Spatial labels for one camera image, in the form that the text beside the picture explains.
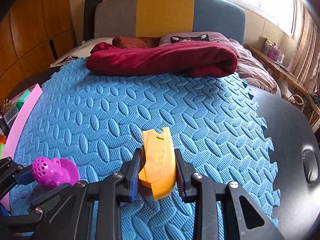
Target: textured blue mat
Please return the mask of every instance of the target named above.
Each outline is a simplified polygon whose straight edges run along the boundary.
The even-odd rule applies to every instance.
[[[85,59],[78,59],[43,85],[14,161],[29,165],[39,156],[69,158],[81,179],[95,182],[132,158],[142,145],[142,130],[161,132],[168,126],[175,148],[198,172],[217,182],[237,180],[271,217],[280,201],[280,191],[272,189],[278,168],[270,164],[273,145],[263,135],[267,126],[245,86],[237,74],[220,79],[96,76]],[[42,193],[36,183],[16,186],[10,192],[12,214],[27,213]],[[194,209],[176,188],[158,202],[146,189],[122,205],[123,239],[192,239]],[[218,212],[223,239],[219,204]]]

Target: light green object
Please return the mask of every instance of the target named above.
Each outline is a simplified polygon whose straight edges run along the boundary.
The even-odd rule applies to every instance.
[[[26,91],[23,92],[21,97],[19,97],[18,101],[15,104],[19,111],[30,94],[31,94],[31,92],[27,89]]]
[[[0,143],[0,159],[2,159],[2,152],[4,150],[4,146],[5,146],[5,144]]]

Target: brown bedding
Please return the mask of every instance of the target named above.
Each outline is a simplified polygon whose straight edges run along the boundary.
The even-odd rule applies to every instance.
[[[252,86],[261,88],[272,94],[277,92],[277,83],[268,73],[268,71],[256,60],[250,51],[245,49],[237,41],[229,39],[232,44],[239,51],[240,59],[238,59],[238,65],[236,72],[240,78],[246,80],[246,82]]]

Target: red blanket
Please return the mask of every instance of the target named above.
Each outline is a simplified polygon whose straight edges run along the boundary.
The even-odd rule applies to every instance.
[[[87,60],[89,70],[109,76],[144,76],[187,70],[191,77],[224,77],[237,56],[218,42],[186,41],[152,49],[120,49],[101,42]]]

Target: headboard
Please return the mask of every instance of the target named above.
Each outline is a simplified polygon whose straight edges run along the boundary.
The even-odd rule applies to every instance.
[[[105,0],[95,11],[94,38],[211,31],[242,44],[244,25],[244,10],[226,0]]]

